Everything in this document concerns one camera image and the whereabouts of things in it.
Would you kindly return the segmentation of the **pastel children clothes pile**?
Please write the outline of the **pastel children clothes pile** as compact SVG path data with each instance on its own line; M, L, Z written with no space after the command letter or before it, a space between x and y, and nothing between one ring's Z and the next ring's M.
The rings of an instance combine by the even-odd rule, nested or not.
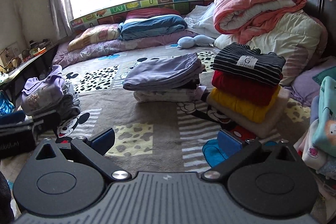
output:
M318 85L310 126L294 147L317 178L324 196L335 196L335 67L313 76Z

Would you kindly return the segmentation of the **white printed folded garment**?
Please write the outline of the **white printed folded garment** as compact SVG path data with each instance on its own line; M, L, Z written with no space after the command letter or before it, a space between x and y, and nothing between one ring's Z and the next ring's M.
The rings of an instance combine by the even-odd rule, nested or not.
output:
M192 102L200 100L206 86L196 89L171 89L167 91L134 91L133 96L138 102Z

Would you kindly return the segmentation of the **blue folded blanket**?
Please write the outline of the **blue folded blanket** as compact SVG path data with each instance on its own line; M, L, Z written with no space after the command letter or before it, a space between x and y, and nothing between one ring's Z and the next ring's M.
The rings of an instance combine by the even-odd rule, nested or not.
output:
M118 26L119 39L125 41L168 35L183 31L186 28L187 23L184 19L174 14L159 15L151 18L131 18Z

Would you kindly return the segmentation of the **purple floral mattress quilt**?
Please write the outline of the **purple floral mattress quilt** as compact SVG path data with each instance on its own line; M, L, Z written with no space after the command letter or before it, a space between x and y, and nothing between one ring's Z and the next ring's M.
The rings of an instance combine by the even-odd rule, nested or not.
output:
M194 37L197 33L184 30L168 35L154 36L148 38L139 38L128 41L110 40L107 42L100 42L90 44L82 49L68 52L69 42L59 44L55 57L52 60L52 65L61 65L62 68L67 66L87 61L96 57L109 56L114 53L138 50L144 48L165 46L176 43L180 38L185 36Z

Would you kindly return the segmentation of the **colourful alphabet foam mat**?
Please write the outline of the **colourful alphabet foam mat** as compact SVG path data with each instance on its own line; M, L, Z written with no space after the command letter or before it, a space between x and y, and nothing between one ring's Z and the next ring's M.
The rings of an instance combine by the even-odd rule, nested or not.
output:
M100 24L119 24L128 12L145 8L167 8L177 10L180 14L188 14L196 5L206 6L214 0L136 0L101 9L70 21L73 31L85 31Z

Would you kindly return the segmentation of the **white crumpled sheet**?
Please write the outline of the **white crumpled sheet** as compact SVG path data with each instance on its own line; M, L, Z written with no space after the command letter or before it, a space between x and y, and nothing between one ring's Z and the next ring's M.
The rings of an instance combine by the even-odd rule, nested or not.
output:
M184 17L188 30L199 35L205 35L214 39L218 38L221 34L214 28L214 8L215 5L213 2L207 6L196 5L195 8Z

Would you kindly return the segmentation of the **yellow folded sweater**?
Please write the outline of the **yellow folded sweater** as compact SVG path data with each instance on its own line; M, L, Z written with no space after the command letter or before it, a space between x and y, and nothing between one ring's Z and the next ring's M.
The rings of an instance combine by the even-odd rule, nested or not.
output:
M280 86L278 86L275 93L272 95L270 102L266 106L257 106L256 104L248 100L243 100L236 96L221 92L217 88L214 88L210 92L208 99L213 100L221 107L224 107L228 110L231 110L237 114L246 117L249 121L261 123L264 121L268 111L276 103L280 90L281 88Z

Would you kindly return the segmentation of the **yellow cartoon pillow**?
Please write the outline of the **yellow cartoon pillow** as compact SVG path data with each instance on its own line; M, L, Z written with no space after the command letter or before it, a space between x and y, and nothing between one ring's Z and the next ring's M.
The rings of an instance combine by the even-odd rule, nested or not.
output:
M68 52L72 52L74 50L83 49L91 44L116 40L119 36L120 31L118 29L118 24L98 25L88 28L81 35L73 39L68 44L67 49Z

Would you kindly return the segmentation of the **cream white quilt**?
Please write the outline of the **cream white quilt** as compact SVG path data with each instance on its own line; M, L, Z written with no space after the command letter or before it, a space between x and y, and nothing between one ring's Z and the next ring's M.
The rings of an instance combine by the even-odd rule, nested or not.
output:
M287 86L306 68L316 49L326 42L325 27L303 11L286 13L270 32L253 37L246 44L262 53L274 52L285 58L280 85ZM234 35L221 35L215 40L220 50L238 43Z

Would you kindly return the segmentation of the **red folded sweater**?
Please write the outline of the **red folded sweater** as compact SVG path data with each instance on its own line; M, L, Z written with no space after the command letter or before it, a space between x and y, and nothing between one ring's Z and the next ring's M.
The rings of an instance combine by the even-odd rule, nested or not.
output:
M269 105L271 99L276 98L276 93L281 89L280 85L270 86L222 71L214 71L212 85L225 94L260 107Z

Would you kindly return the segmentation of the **purple clothes pile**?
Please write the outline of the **purple clothes pile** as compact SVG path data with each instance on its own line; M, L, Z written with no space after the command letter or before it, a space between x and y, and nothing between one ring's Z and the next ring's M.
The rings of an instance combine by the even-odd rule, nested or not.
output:
M26 81L21 95L21 108L27 115L36 116L52 110L62 119L79 115L79 95L62 72L61 65L52 65L46 78L39 80L33 77Z

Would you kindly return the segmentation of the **lavender pants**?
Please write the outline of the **lavender pants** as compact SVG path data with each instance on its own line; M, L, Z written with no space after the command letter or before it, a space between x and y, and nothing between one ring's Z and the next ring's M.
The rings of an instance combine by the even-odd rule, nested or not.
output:
M123 88L129 91L169 90L196 80L202 71L202 62L195 52L169 59L146 60L129 71Z

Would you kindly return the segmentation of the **cluttered side table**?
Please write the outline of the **cluttered side table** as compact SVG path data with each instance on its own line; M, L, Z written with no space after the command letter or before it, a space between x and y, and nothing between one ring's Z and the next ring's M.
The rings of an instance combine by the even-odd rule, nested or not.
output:
M46 47L24 50L7 65L1 66L1 91L13 105L21 97L29 78L43 77L51 70L58 46L58 43L47 43Z

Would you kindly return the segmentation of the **light blue plush toy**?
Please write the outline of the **light blue plush toy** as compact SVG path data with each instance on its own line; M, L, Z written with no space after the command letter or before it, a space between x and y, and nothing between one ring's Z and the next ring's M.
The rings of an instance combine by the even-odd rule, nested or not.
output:
M185 36L180 38L177 42L179 48L189 49L194 46L197 47L208 47L212 46L215 42L215 39L205 36L205 35L197 35L194 37Z

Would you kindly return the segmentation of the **Mickey Mouse plush blanket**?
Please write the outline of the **Mickey Mouse plush blanket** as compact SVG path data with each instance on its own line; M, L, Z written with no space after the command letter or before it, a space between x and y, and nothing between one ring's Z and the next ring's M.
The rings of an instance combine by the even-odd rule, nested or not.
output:
M146 60L171 59L184 50L169 46L132 50L70 65L63 70L79 94L81 113L64 129L90 137L109 128L116 141L106 153L118 165L138 170L204 172L203 145L220 129L242 136L244 129L205 99L194 102L138 102L122 87L126 75Z

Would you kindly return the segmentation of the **dark wooden headboard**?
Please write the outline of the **dark wooden headboard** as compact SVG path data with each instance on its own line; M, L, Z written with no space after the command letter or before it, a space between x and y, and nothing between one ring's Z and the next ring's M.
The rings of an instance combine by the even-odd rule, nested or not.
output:
M319 19L327 29L327 46L323 52L323 57L335 56L335 0L307 0L303 10L308 15Z

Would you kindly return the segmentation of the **lavender pillow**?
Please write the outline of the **lavender pillow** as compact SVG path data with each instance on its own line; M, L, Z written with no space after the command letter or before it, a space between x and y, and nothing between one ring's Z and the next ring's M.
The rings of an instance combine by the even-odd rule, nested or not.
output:
M313 98L319 95L320 89L320 85L315 82L313 77L332 67L335 67L335 57L329 56L319 61L311 69L302 72L289 86L285 86L290 91L290 97L303 106L311 106Z

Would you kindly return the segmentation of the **maroon pillow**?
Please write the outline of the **maroon pillow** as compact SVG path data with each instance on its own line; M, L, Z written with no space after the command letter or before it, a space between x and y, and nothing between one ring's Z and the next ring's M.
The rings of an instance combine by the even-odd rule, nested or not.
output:
M150 8L136 9L136 10L129 11L126 15L126 20L128 19L147 19L147 18L152 18L154 16L161 16L161 15L181 16L180 12L175 9L150 7Z

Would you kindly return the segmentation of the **black box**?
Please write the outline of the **black box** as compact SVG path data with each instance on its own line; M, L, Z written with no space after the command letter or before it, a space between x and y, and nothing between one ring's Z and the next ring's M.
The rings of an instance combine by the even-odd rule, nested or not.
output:
M1 116L1 159L34 150L37 135L59 123L60 115L55 111L31 118L22 110Z

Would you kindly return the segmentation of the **black white striped folded garment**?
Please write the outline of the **black white striped folded garment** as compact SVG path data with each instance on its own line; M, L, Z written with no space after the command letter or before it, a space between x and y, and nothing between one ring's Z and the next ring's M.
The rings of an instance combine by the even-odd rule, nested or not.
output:
M215 56L213 69L276 86L282 79L285 62L284 57L274 52L265 54L258 48L232 43Z

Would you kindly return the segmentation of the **pink rolled quilt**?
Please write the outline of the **pink rolled quilt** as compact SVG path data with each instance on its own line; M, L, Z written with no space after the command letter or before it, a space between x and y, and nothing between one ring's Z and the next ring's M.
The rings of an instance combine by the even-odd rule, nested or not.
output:
M307 0L214 0L213 23L220 34L246 44L270 32L286 13L304 8Z

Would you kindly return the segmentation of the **beige folded garment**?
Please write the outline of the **beige folded garment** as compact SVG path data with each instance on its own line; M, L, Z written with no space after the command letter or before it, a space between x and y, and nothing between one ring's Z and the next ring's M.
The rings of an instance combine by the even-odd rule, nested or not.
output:
M272 135L272 131L276 126L276 123L280 120L281 116L284 114L284 110L288 103L290 92L287 89L281 88L278 94L278 98L271 109L266 113L265 119L262 123L255 123L248 120L243 115L235 113L227 108L224 108L208 95L206 102L213 106L215 109L219 110L221 113L226 115L231 120L235 121L237 124L241 125L243 128L254 133L258 137L264 139Z

